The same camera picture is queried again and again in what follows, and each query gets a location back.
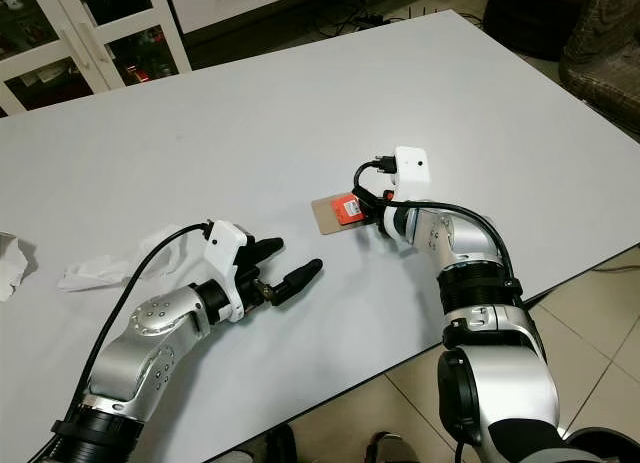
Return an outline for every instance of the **cabinet door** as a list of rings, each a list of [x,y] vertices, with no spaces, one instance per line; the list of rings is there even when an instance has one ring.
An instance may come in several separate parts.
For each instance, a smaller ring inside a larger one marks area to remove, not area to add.
[[[57,0],[0,0],[0,116],[107,89]]]
[[[60,0],[111,88],[190,71],[167,0]]]

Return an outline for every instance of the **brown cardboard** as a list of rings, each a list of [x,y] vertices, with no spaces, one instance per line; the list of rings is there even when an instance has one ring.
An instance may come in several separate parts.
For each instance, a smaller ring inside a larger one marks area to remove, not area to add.
[[[349,223],[348,225],[341,225],[336,218],[336,214],[331,208],[331,202],[336,198],[349,195],[350,193],[340,193],[320,200],[311,202],[311,208],[313,214],[316,217],[316,223],[318,223],[318,229],[323,235],[330,235],[331,233],[337,233],[338,231],[350,230],[351,228],[357,228],[358,226],[368,225],[371,221],[362,220],[355,223]]]

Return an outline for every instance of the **tiled floor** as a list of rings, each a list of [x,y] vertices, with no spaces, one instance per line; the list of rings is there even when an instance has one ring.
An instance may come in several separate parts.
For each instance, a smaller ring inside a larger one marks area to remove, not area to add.
[[[604,267],[640,265],[634,248]],[[558,388],[560,429],[606,426],[640,440],[640,272],[586,273],[533,311]],[[421,461],[453,461],[438,417],[436,363],[428,351],[292,422],[300,461],[362,461],[369,438],[403,435]],[[479,461],[467,448],[464,460]]]

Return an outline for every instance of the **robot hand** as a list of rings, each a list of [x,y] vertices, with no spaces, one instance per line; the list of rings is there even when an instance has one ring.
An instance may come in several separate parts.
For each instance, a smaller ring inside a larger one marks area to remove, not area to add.
[[[222,220],[203,229],[204,258],[213,278],[151,298],[134,310],[124,333],[98,355],[70,416],[53,425],[57,438],[44,461],[127,461],[176,366],[214,325],[239,321],[265,300],[280,305],[322,268],[321,260],[311,260],[271,286],[258,279],[256,265],[284,246],[281,238],[256,242]]]
[[[382,198],[360,186],[369,167],[391,174]],[[556,387],[500,235],[471,210],[426,201],[428,184],[424,150],[398,147],[360,166],[353,194],[382,233],[437,268],[447,348],[438,362],[440,419],[458,441],[456,459],[466,443],[485,463],[600,462],[558,435]]]

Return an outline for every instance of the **cardboard tag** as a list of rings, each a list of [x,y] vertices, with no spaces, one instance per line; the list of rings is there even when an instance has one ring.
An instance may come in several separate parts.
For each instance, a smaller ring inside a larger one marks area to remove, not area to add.
[[[371,223],[370,220],[365,219],[355,196],[351,193],[340,193],[312,201],[311,208],[316,217],[318,229],[323,235],[330,235],[331,233],[350,230],[351,228]]]

